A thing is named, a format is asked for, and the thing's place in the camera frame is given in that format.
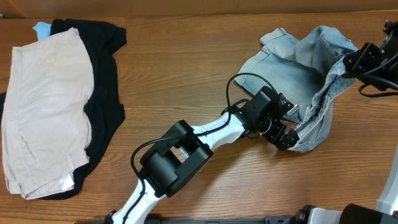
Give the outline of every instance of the folded clothing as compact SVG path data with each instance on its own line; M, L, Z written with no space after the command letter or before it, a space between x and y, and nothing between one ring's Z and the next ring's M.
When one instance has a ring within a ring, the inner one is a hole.
M300 137L289 149L311 150L329 135L333 99L354 83L341 75L345 73L343 57L357 48L338 29L327 26L315 28L302 40L276 29L262 37L261 44L260 52L239 72L261 75L299 105L298 113L286 118L298 123L295 130ZM253 95L266 85L249 75L235 81Z
M51 25L51 35L71 27L79 30L94 71L94 92L84 108L92 130L86 148L90 162L73 172L72 190L41 198L46 200L66 199L80 192L84 179L100 163L113 134L125 119L124 106L119 102L118 69L112 54L127 43L126 30L108 22L56 19Z
M72 188L65 180L89 161L91 125L83 107L93 88L93 68L77 29L12 49L1 122L10 193L32 199Z

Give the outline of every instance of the light blue denim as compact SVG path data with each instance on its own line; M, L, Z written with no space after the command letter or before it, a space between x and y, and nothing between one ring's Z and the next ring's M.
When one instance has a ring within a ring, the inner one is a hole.
M51 24L38 22L36 26L33 26L33 30L35 30L37 33L37 40L42 40L50 36Z
M260 42L263 48L239 72L261 75L299 105L298 113L287 118L298 123L295 130L300 137L289 150L312 150L329 135L333 99L354 83L341 75L345 73L343 57L357 48L338 29L327 26L315 28L302 40L276 29ZM266 85L250 75L235 81L253 95Z

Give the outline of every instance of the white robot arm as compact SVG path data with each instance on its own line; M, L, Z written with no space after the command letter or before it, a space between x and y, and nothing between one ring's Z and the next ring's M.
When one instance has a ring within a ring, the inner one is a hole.
M398 211L398 146L386 186L376 203L376 210L392 215Z
M246 103L239 108L238 104L243 102ZM297 110L298 106L283 94L264 86L250 101L242 100L230 106L228 100L228 107L213 122L201 126L189 126L184 120L177 122L162 136L169 141L154 143L143 155L136 189L122 209L106 217L105 223L143 224L157 202L177 193L223 144L257 133L279 149L293 146L299 137L293 129L285 133L286 126L280 119ZM171 147L179 148L187 159L179 161Z

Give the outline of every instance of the wood grain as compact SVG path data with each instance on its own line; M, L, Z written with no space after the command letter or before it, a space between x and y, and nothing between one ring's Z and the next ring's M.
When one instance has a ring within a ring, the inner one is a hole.
M50 220L26 220L23 218L1 218L3 223L7 224L19 224L19 223L30 223L30 224L74 224L75 222L64 222L64 221L50 221Z
M1 0L0 1L0 13L3 15L4 18L21 18L24 17L10 0Z
M384 21L398 20L398 12L93 19L127 29L127 45L115 54L126 120L76 197L24 200L10 195L0 178L0 223L102 219L121 208L137 184L129 165L132 151L180 119L191 125L216 119L226 104L226 82L259 51L264 34L283 27L301 39L324 24L339 28L358 47L381 44ZM31 27L37 21L0 21L0 91L7 88L12 46L34 42ZM278 151L265 139L222 146L152 212L178 219L261 218L290 215L305 204L374 208L397 144L398 103L396 97L365 98L359 86L335 100L330 136L313 152ZM248 97L236 85L230 92L232 101Z
M252 13L351 12L398 9L396 0L1 0L13 17L165 16Z

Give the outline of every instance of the black fabric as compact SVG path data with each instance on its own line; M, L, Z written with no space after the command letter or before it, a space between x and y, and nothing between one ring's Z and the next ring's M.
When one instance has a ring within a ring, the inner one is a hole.
M85 177L100 163L113 134L125 118L124 107L119 102L118 71L112 54L127 43L126 30L107 22L56 19L51 25L51 35L71 27L78 29L94 72L94 91L84 108L91 123L91 142L86 148L90 161L73 172L73 190L41 198L45 200L66 199L80 192Z
M2 111L4 110L4 102L6 100L6 94L7 94L7 92L0 93L0 123L2 120Z

